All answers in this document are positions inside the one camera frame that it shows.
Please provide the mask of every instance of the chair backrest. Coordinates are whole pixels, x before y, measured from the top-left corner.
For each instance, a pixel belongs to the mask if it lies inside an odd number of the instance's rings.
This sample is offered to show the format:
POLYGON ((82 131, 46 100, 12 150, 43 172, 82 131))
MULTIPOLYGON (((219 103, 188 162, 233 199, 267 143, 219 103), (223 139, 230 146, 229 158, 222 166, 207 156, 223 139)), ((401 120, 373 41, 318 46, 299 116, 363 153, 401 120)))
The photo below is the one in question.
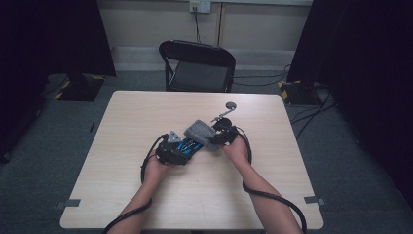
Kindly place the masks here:
POLYGON ((209 64, 214 66, 225 66, 235 69, 235 59, 225 49, 220 47, 200 44, 195 42, 170 40, 163 42, 159 47, 164 62, 167 59, 175 59, 186 62, 209 64))

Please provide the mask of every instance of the black chair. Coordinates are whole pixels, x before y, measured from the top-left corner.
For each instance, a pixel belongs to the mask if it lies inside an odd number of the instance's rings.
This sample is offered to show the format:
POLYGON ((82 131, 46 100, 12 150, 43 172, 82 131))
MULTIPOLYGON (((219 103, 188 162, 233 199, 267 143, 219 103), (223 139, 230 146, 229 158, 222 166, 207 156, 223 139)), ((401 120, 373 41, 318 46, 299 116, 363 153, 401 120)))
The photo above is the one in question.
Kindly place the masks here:
POLYGON ((228 51, 206 44, 170 40, 161 44, 159 52, 165 62, 167 91, 231 92, 236 62, 228 51), (175 70, 169 60, 178 61, 175 70))

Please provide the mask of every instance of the person's left arm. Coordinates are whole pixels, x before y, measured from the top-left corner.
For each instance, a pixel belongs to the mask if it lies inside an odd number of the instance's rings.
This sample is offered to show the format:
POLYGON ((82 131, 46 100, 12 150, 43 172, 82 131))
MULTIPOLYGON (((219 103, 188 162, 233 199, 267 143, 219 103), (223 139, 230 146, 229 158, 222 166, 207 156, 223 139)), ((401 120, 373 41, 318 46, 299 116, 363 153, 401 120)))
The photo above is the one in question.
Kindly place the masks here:
MULTIPOLYGON (((171 166, 161 164, 156 158, 156 155, 151 156, 146 166, 145 179, 142 185, 119 215, 123 215, 148 204, 149 200, 155 194, 158 186, 161 184, 170 168, 171 166)), ((118 222, 108 231, 108 233, 140 233, 145 218, 146 211, 132 215, 118 222)))

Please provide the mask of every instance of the table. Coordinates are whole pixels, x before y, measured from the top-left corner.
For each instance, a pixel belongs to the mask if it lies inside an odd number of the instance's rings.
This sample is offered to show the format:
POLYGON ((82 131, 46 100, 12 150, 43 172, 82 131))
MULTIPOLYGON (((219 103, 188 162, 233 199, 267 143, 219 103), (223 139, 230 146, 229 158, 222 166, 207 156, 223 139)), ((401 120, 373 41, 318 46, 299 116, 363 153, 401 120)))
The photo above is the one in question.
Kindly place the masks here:
MULTIPOLYGON (((170 130, 184 137, 197 119, 210 123, 227 110, 228 101, 237 105, 227 117, 245 130, 255 170, 301 209, 309 229, 322 228, 318 204, 304 201, 314 191, 281 97, 140 91, 113 94, 70 196, 80 204, 65 208, 60 225, 104 228, 140 186, 140 166, 153 142, 170 130)), ((203 147, 163 181, 144 229, 263 227, 235 167, 221 150, 203 147)))

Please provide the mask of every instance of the person's right arm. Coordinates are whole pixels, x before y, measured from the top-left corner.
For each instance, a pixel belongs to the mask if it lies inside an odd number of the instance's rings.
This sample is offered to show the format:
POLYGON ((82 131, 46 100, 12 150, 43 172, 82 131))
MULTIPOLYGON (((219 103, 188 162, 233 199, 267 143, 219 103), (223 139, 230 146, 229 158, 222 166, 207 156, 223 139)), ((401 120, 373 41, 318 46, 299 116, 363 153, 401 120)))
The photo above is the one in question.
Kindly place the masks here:
MULTIPOLYGON (((240 136, 237 136, 232 144, 222 146, 222 149, 241 174, 246 186, 281 196, 279 191, 248 163, 246 145, 240 136)), ((250 195, 250 197, 258 218, 267 233, 302 233, 289 206, 257 195, 250 195)))

